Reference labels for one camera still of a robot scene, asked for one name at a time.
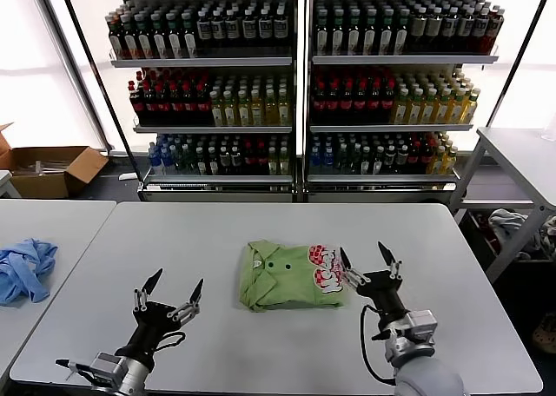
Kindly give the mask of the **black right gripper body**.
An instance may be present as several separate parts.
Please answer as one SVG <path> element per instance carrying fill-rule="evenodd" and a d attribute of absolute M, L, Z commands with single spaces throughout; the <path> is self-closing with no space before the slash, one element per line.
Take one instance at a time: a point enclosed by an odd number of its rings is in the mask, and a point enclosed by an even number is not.
<path fill-rule="evenodd" d="M 379 327 L 387 327 L 408 313 L 398 295 L 402 280 L 392 279 L 388 270 L 367 272 L 363 278 L 366 281 L 356 288 L 356 292 L 374 303 L 380 318 Z"/>

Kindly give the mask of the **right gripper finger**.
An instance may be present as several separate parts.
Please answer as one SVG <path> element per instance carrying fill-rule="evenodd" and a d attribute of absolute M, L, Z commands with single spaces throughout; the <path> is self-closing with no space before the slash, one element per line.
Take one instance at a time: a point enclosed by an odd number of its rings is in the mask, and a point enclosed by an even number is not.
<path fill-rule="evenodd" d="M 341 256 L 341 278 L 342 280 L 349 285 L 351 288 L 358 288 L 367 285 L 370 282 L 370 279 L 355 270 L 351 262 L 344 250 L 343 247 L 340 247 L 340 256 Z"/>
<path fill-rule="evenodd" d="M 378 242 L 378 248 L 380 250 L 381 256 L 389 268 L 389 277 L 392 280 L 401 280 L 400 267 L 402 261 L 398 261 L 394 258 L 392 251 L 387 248 L 381 241 Z"/>

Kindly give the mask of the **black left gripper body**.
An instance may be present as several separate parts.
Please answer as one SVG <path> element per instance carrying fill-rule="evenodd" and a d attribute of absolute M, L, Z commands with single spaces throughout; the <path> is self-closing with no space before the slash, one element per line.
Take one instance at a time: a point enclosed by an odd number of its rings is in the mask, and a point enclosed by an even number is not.
<path fill-rule="evenodd" d="M 169 313 L 175 307 L 147 302 L 145 311 L 134 312 L 137 327 L 126 346 L 116 350 L 115 356 L 127 357 L 138 362 L 154 362 L 154 354 L 182 343 L 181 324 Z"/>

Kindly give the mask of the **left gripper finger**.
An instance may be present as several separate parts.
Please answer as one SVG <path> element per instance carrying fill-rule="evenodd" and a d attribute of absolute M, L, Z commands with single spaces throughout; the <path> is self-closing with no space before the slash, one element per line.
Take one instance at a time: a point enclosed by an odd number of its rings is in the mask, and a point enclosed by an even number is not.
<path fill-rule="evenodd" d="M 134 313 L 145 312 L 147 310 L 148 297 L 154 291 L 156 284 L 162 275 L 162 271 L 162 268 L 157 270 L 145 281 L 142 287 L 134 290 Z"/>
<path fill-rule="evenodd" d="M 174 322 L 189 323 L 200 313 L 200 300 L 204 279 L 200 279 L 189 300 L 178 308 L 167 313 L 167 317 Z"/>

